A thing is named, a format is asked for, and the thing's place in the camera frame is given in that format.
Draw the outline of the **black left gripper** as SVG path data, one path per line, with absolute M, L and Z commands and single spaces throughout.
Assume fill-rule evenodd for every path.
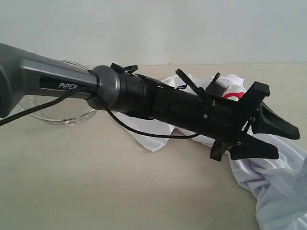
M 300 139 L 299 129 L 282 119 L 265 103 L 270 95 L 269 86 L 254 82 L 246 93 L 238 100 L 232 101 L 224 97 L 214 96 L 199 87 L 201 99 L 209 105 L 204 113 L 207 136 L 214 139 L 210 157 L 221 160 L 222 155 L 230 152 L 232 160 L 249 158 L 279 159 L 278 149 L 265 141 L 248 134 L 252 126 L 254 134 L 272 134 L 288 139 Z

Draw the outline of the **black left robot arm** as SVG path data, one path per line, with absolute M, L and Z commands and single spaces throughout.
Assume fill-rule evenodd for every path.
M 79 69 L 7 44 L 0 46 L 0 117 L 7 124 L 51 107 L 66 98 L 81 98 L 110 116 L 121 112 L 156 119 L 214 140 L 210 157 L 220 161 L 228 151 L 233 160 L 278 159 L 278 149 L 248 134 L 273 134 L 297 140 L 297 127 L 265 103 L 267 84 L 254 82 L 238 101 L 224 97 L 226 86 L 215 75 L 206 88 L 180 69 L 183 85 L 172 87 L 137 73 L 137 66 Z

